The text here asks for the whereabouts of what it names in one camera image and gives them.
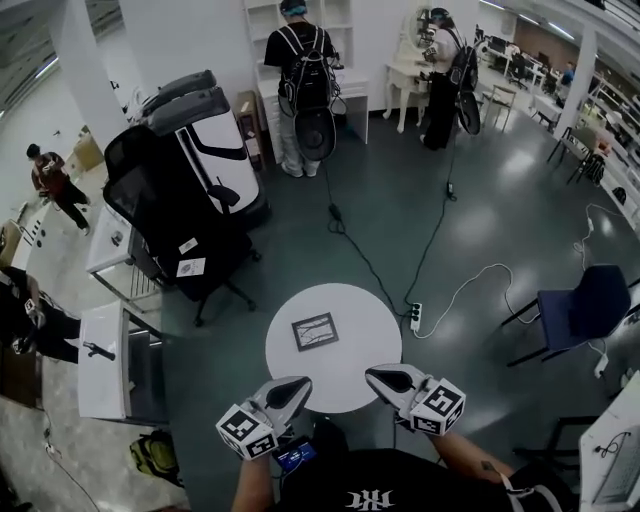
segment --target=white shoe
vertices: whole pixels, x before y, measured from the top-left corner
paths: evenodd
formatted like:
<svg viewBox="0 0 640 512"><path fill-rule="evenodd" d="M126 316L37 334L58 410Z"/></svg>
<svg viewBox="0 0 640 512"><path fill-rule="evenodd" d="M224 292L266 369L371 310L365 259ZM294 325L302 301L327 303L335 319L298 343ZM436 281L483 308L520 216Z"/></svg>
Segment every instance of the white shoe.
<svg viewBox="0 0 640 512"><path fill-rule="evenodd" d="M289 176L293 177L293 178L302 178L302 170L298 170L298 171L290 171L286 165L284 164L280 164L280 167L282 168L282 170L285 172L285 174L288 174Z"/></svg>

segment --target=power strip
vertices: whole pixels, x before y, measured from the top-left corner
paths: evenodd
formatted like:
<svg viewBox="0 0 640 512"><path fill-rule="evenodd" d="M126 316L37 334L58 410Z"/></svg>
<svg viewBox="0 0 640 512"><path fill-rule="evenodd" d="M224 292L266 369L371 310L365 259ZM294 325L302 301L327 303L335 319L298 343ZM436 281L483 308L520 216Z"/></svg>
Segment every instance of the power strip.
<svg viewBox="0 0 640 512"><path fill-rule="evenodd" d="M420 321L422 320L422 304L414 302L411 306L411 330L418 332L420 330Z"/></svg>

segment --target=black shirt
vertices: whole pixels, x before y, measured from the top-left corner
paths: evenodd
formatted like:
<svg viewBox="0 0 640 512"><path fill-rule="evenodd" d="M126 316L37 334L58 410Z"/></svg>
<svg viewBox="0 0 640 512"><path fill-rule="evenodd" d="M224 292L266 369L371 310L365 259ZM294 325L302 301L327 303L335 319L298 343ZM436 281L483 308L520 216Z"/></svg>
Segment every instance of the black shirt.
<svg viewBox="0 0 640 512"><path fill-rule="evenodd" d="M33 323L24 309L31 298L27 273L14 267L0 270L0 343L10 345L14 338L26 338Z"/></svg>
<svg viewBox="0 0 640 512"><path fill-rule="evenodd" d="M511 512L506 489L398 450L318 456L285 478L278 511Z"/></svg>
<svg viewBox="0 0 640 512"><path fill-rule="evenodd" d="M300 43L302 44L305 50L313 47L313 42L316 39L316 26L311 23L307 23L306 21L298 21L296 23L290 23L289 27L296 33L298 39L300 39ZM322 54L327 57L334 56L333 45L331 44L331 38L329 37L329 33L319 28L324 33L324 51ZM282 74L280 76L280 86L278 87L278 94L280 96L286 96L284 91L284 81L285 81L285 73L288 73L291 64L293 63L293 59L295 58L295 53L289 46L289 43L285 40L282 34L279 34L278 31L273 32L269 36L269 40L267 41L267 51L264 56L264 65L265 66L275 66L281 68ZM299 46L294 46L296 51L300 51Z"/></svg>

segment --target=card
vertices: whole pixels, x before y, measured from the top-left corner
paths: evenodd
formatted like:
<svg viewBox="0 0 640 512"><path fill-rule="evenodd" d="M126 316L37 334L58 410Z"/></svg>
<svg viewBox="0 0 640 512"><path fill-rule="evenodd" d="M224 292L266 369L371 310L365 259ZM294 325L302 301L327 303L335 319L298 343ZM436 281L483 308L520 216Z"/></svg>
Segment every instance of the card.
<svg viewBox="0 0 640 512"><path fill-rule="evenodd" d="M331 313L314 316L291 324L296 337L298 350L309 350L327 343L338 341L338 331L333 323Z"/></svg>
<svg viewBox="0 0 640 512"><path fill-rule="evenodd" d="M204 274L204 263L206 258L195 260L182 260L178 263L177 277L199 276Z"/></svg>
<svg viewBox="0 0 640 512"><path fill-rule="evenodd" d="M180 250L180 254L184 254L185 252L190 251L195 246L198 245L198 241L195 238L192 238L188 242L183 243L178 249Z"/></svg>

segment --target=black pants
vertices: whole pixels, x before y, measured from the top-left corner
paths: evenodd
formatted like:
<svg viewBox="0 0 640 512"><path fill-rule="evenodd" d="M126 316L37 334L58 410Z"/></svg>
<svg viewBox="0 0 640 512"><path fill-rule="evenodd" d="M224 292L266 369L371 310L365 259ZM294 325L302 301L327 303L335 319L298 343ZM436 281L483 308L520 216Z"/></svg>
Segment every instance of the black pants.
<svg viewBox="0 0 640 512"><path fill-rule="evenodd" d="M36 349L43 356L78 364L78 348L65 340L80 337L80 320L46 304L43 304L43 308L47 323L36 334Z"/></svg>
<svg viewBox="0 0 640 512"><path fill-rule="evenodd" d="M78 228L84 229L89 226L87 219L84 218L80 210L76 208L76 204L88 204L87 196L84 195L78 187L70 180L67 180L62 190L53 198L60 209L66 213L76 223Z"/></svg>
<svg viewBox="0 0 640 512"><path fill-rule="evenodd" d="M431 75L431 93L427 114L429 127L424 137L424 145L429 149L446 148L456 115L456 88L442 73Z"/></svg>

